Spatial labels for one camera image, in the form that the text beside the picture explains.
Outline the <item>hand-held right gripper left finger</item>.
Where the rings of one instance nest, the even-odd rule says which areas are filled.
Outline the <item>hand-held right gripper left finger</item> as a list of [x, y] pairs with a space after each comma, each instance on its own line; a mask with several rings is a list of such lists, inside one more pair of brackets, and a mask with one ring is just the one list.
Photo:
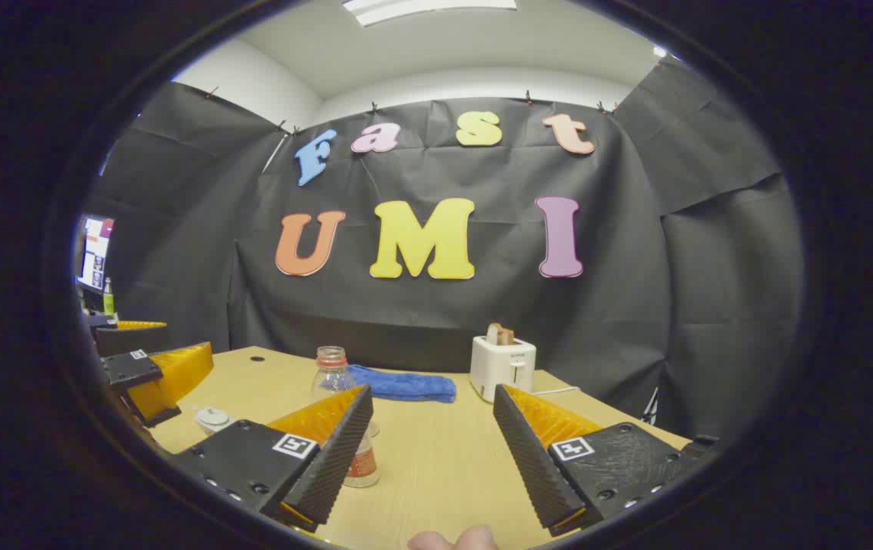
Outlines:
[[172, 462], [234, 505], [314, 532], [328, 521], [373, 415], [366, 384], [274, 422], [238, 420]]

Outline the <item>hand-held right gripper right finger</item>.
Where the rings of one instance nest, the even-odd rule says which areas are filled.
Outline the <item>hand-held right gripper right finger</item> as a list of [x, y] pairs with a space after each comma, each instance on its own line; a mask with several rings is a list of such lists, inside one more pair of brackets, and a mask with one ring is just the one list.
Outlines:
[[496, 386], [494, 417], [538, 521], [552, 536], [649, 501], [714, 453], [719, 441], [698, 435], [677, 449], [636, 422], [601, 428], [507, 384]]

